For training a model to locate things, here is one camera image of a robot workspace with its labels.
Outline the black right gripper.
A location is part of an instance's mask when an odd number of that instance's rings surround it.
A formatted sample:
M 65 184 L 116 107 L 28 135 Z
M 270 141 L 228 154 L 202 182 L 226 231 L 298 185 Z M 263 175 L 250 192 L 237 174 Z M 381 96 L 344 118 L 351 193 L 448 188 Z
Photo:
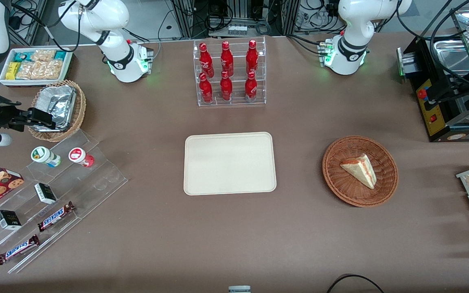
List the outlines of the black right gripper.
M 24 111 L 17 108 L 20 105 L 21 102 L 0 102 L 0 128 L 24 131 L 25 125 L 54 126 L 50 113 L 37 108 L 28 108 L 26 115 L 23 115 Z

